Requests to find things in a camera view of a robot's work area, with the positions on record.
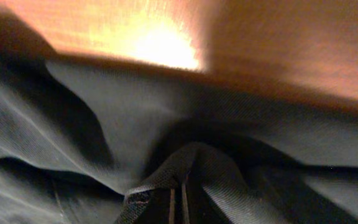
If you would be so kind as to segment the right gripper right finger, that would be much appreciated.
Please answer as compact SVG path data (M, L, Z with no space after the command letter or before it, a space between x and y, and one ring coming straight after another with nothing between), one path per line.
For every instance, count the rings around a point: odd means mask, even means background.
M191 174L187 174L181 184L181 212L185 224L230 223L203 190L200 180Z

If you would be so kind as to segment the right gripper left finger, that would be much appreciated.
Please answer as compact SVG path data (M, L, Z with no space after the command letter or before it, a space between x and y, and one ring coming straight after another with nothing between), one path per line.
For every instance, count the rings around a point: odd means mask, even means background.
M135 224L175 224L175 189L148 191L150 198Z

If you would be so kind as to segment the black t-shirt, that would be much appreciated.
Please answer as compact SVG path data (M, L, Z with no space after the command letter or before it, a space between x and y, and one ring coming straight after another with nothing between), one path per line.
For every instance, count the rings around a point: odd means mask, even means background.
M52 48L15 17L0 40ZM134 223L187 174L230 223L358 223L358 116L0 53L0 223Z

